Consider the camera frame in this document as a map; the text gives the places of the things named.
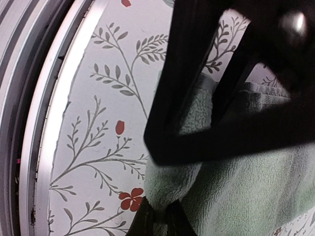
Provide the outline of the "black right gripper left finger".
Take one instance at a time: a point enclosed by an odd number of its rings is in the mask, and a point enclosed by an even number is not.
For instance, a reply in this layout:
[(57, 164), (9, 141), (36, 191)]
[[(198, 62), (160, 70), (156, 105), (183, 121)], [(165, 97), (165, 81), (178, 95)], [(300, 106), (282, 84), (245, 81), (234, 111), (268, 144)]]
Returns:
[(127, 236), (153, 236), (154, 235), (154, 210), (146, 198), (134, 216)]

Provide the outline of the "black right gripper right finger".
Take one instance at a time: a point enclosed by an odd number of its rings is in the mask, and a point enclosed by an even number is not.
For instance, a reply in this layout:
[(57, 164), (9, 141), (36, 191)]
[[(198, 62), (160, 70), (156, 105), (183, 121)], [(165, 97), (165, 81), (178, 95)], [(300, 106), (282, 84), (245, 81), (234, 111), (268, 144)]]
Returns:
[(168, 236), (196, 236), (180, 201), (175, 201), (166, 209)]

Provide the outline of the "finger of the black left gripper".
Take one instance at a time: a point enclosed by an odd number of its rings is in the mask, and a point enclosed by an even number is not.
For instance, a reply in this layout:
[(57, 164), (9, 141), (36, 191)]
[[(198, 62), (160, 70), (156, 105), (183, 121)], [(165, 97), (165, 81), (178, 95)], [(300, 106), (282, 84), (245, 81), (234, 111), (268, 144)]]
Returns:
[(219, 20), (231, 6), (229, 0), (177, 0), (173, 6), (164, 66), (144, 132), (151, 157), (184, 156), (194, 145), (221, 137), (215, 127), (177, 136), (185, 106), (214, 43)]
[[(191, 154), (153, 157), (159, 165), (183, 165), (277, 150), (315, 139), (315, 9), (237, 7), (250, 20), (214, 92), (211, 129), (221, 137)], [(223, 121), (236, 92), (258, 63), (265, 63), (293, 98), (254, 115)]]

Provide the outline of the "green panda towel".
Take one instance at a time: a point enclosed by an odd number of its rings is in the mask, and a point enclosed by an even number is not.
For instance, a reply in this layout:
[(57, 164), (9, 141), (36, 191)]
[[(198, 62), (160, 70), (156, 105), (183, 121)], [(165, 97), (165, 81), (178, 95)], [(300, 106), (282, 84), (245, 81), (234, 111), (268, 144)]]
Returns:
[(162, 214), (175, 200), (199, 236), (312, 236), (315, 147), (180, 167), (149, 158), (144, 191), (157, 215), (156, 236), (166, 235)]

